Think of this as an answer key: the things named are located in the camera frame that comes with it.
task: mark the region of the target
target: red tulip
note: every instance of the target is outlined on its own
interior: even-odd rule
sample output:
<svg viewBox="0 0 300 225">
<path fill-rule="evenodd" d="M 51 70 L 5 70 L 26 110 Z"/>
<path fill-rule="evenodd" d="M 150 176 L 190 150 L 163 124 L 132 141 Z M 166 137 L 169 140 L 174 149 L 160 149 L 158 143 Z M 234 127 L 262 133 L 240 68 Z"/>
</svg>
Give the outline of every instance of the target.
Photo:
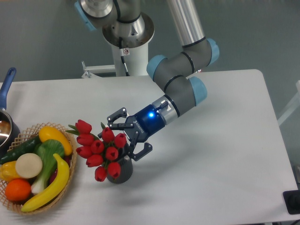
<svg viewBox="0 0 300 225">
<path fill-rule="evenodd" d="M 120 176 L 121 173 L 121 166 L 117 162 L 112 162 L 108 164 L 107 172 L 109 175 L 112 176 L 112 178 L 116 179 Z"/>
<path fill-rule="evenodd" d="M 94 154 L 100 154 L 101 152 L 104 151 L 105 147 L 102 141 L 95 140 L 90 148 Z"/>
<path fill-rule="evenodd" d="M 99 166 L 96 170 L 95 170 L 95 179 L 96 181 L 104 181 L 105 178 L 107 177 L 107 171 L 103 166 Z"/>
<path fill-rule="evenodd" d="M 92 126 L 83 120 L 78 120 L 75 127 L 80 134 L 89 134 L 92 131 Z"/>
<path fill-rule="evenodd" d="M 81 134 L 77 137 L 78 144 L 91 146 L 94 142 L 93 135 Z"/>
<path fill-rule="evenodd" d="M 88 158 L 93 154 L 90 149 L 90 146 L 79 147 L 76 149 L 76 151 L 82 158 Z"/>
<path fill-rule="evenodd" d="M 119 155 L 119 152 L 118 150 L 115 148 L 115 147 L 108 147 L 106 149 L 106 154 L 105 154 L 105 157 L 108 159 L 108 160 L 115 160 L 118 158 L 118 155 Z"/>
<path fill-rule="evenodd" d="M 113 131 L 106 127 L 103 131 L 102 131 L 102 139 L 104 142 L 109 143 L 111 141 L 114 140 L 114 134 Z"/>
<path fill-rule="evenodd" d="M 86 165 L 88 167 L 94 167 L 94 166 L 99 166 L 103 163 L 103 158 L 101 155 L 92 155 L 88 157 L 86 160 Z"/>
<path fill-rule="evenodd" d="M 125 134 L 118 134 L 114 139 L 114 144 L 117 148 L 123 148 L 125 144 L 127 143 Z"/>
</svg>

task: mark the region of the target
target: pan handle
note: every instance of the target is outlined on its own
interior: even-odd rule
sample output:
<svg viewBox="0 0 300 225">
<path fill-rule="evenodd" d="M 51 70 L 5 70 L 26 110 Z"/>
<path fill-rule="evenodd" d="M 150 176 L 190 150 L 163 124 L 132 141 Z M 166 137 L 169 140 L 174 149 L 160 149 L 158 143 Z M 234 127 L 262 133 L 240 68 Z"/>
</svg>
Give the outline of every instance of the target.
<svg viewBox="0 0 300 225">
<path fill-rule="evenodd" d="M 17 70 L 12 67 L 8 70 L 7 75 L 0 89 L 0 109 L 6 109 L 6 99 L 8 96 L 8 90 L 15 77 Z"/>
</svg>

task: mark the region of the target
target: artificial vegetable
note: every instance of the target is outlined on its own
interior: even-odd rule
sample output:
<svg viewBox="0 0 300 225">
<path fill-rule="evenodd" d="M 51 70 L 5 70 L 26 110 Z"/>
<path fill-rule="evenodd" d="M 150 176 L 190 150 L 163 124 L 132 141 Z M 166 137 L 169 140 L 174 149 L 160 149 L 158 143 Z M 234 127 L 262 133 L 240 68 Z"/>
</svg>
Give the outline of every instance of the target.
<svg viewBox="0 0 300 225">
<path fill-rule="evenodd" d="M 41 158 L 34 153 L 21 155 L 15 164 L 15 170 L 20 177 L 29 179 L 36 177 L 43 168 Z"/>
<path fill-rule="evenodd" d="M 30 183 L 24 179 L 14 179 L 7 184 L 4 194 L 11 202 L 24 201 L 31 194 Z"/>
<path fill-rule="evenodd" d="M 15 170 L 15 163 L 16 161 L 12 161 L 0 166 L 0 179 L 10 182 L 13 179 L 20 178 Z"/>
<path fill-rule="evenodd" d="M 73 150 L 69 140 L 55 127 L 45 126 L 41 128 L 38 136 L 41 142 L 45 142 L 49 139 L 59 141 L 64 147 L 65 155 L 69 156 L 72 154 Z"/>
<path fill-rule="evenodd" d="M 41 143 L 41 141 L 39 139 L 39 136 L 37 135 L 16 146 L 14 149 L 7 151 L 7 153 L 0 160 L 0 165 L 11 161 L 16 161 L 21 155 L 24 155 L 25 153 L 32 153 L 38 143 Z"/>
<path fill-rule="evenodd" d="M 21 208 L 22 212 L 30 212 L 42 207 L 55 198 L 67 185 L 70 176 L 69 166 L 59 154 L 55 153 L 53 156 L 57 161 L 58 169 L 55 180 L 43 192 L 29 199 Z"/>
<path fill-rule="evenodd" d="M 54 153 L 64 157 L 64 147 L 59 141 L 47 140 L 41 144 L 41 146 L 34 152 L 37 154 L 42 162 L 43 169 L 33 182 L 31 191 L 34 195 L 42 192 L 48 185 L 49 178 L 54 173 L 56 166 L 56 160 L 53 157 Z"/>
</svg>

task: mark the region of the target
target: woven basket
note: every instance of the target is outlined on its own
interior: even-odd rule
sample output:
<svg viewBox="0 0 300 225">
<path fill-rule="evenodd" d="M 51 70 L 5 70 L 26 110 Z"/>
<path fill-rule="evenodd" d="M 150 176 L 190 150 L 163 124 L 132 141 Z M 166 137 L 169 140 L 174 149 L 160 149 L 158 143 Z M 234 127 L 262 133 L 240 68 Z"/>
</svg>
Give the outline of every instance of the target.
<svg viewBox="0 0 300 225">
<path fill-rule="evenodd" d="M 64 189 L 59 193 L 58 196 L 56 196 L 49 204 L 47 204 L 46 206 L 43 206 L 39 209 L 36 209 L 34 211 L 31 212 L 22 212 L 21 208 L 23 205 L 20 204 L 15 204 L 13 202 L 10 202 L 6 197 L 5 197 L 5 188 L 7 186 L 7 182 L 4 180 L 0 179 L 0 202 L 8 209 L 11 210 L 13 212 L 16 212 L 18 214 L 21 215 L 32 215 L 32 214 L 37 214 L 40 212 L 44 212 L 46 210 L 48 210 L 49 208 L 51 208 L 53 205 L 55 205 L 64 195 L 64 193 L 66 192 L 66 190 L 69 187 L 69 184 L 71 182 L 71 179 L 73 177 L 74 174 L 74 169 L 75 169 L 75 165 L 76 165 L 76 159 L 77 159 L 77 152 L 76 152 L 76 145 L 77 142 L 74 138 L 74 136 L 72 134 L 69 134 L 67 132 L 65 132 L 65 130 L 67 130 L 66 128 L 64 128 L 62 125 L 60 124 L 54 124 L 54 123 L 42 123 L 42 124 L 37 124 L 35 126 L 32 126 L 31 128 L 27 128 L 25 131 L 23 131 L 23 133 L 19 134 L 19 136 L 17 138 L 15 138 L 15 142 L 13 142 L 11 144 L 11 146 L 9 147 L 9 150 L 14 149 L 16 146 L 18 146 L 19 144 L 23 143 L 24 141 L 33 138 L 34 136 L 38 135 L 39 130 L 44 127 L 44 126 L 51 126 L 54 128 L 57 128 L 58 130 L 60 130 L 64 136 L 70 141 L 72 148 L 73 148 L 73 153 L 72 153 L 72 158 L 71 158 L 71 167 L 70 167 L 70 177 L 69 180 L 66 184 L 66 186 L 64 187 Z"/>
</svg>

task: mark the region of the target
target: yellow banana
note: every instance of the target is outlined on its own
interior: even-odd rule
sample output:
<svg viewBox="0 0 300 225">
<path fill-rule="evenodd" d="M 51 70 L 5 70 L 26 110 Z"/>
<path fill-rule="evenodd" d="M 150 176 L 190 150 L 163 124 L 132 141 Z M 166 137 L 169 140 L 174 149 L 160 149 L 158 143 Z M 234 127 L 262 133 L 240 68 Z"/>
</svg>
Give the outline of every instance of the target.
<svg viewBox="0 0 300 225">
<path fill-rule="evenodd" d="M 57 176 L 54 181 L 41 193 L 29 199 L 21 208 L 22 212 L 30 212 L 36 210 L 55 198 L 66 186 L 70 169 L 65 160 L 59 154 L 53 154 L 57 161 Z"/>
</svg>

